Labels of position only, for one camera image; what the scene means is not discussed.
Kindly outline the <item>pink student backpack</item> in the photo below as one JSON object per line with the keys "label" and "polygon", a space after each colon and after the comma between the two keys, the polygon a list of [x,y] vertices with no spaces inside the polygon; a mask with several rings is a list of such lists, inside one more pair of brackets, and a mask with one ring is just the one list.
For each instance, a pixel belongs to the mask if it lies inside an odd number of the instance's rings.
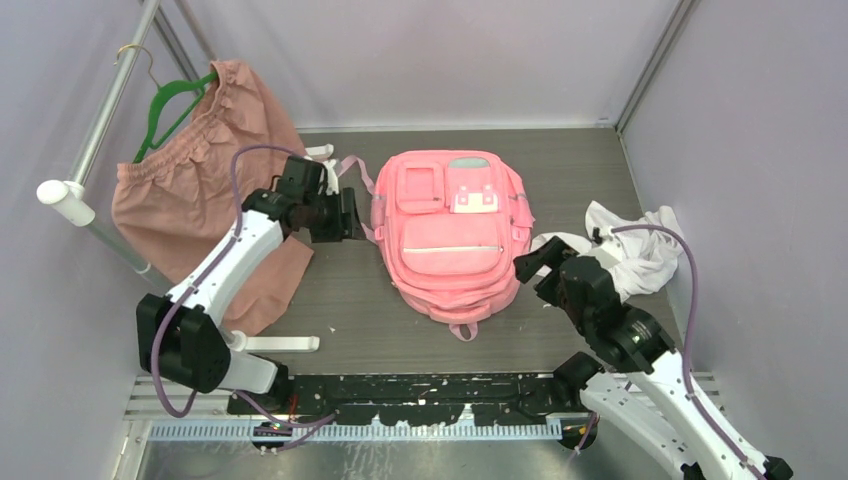
{"label": "pink student backpack", "polygon": [[364,232],[412,309],[469,342],[513,302],[513,260],[530,250],[534,217],[521,176],[498,155],[407,151],[375,178],[356,156],[329,165],[337,176],[360,169],[371,196]]}

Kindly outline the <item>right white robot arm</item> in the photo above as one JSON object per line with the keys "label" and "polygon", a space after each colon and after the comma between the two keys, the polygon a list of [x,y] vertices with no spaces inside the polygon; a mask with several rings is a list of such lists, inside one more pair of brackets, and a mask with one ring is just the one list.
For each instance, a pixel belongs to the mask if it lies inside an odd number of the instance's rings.
{"label": "right white robot arm", "polygon": [[514,259],[536,295],[562,309],[590,354],[578,352],[554,372],[567,410],[589,410],[640,445],[673,479],[790,479],[782,458],[749,443],[692,378],[684,356],[648,312],[622,301],[611,270],[624,259],[613,236],[584,253],[553,237]]}

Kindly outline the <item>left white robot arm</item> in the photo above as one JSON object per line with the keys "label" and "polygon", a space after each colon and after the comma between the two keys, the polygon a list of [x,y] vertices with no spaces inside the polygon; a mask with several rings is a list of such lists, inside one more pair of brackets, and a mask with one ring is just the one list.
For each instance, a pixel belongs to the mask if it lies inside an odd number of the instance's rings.
{"label": "left white robot arm", "polygon": [[293,232],[312,242],[363,240],[355,193],[338,185],[340,165],[290,156],[268,188],[235,196],[236,220],[200,265],[167,294],[136,308],[140,365],[159,379],[199,393],[252,393],[269,413],[292,397],[286,366],[254,355],[222,333],[223,317],[243,284]]}

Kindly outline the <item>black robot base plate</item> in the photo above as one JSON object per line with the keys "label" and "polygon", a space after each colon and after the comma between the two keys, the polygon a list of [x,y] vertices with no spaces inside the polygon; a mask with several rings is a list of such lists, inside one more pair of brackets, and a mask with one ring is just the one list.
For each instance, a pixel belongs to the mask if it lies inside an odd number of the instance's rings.
{"label": "black robot base plate", "polygon": [[296,375],[250,397],[283,419],[337,425],[453,425],[465,410],[475,426],[540,425],[588,411],[546,373]]}

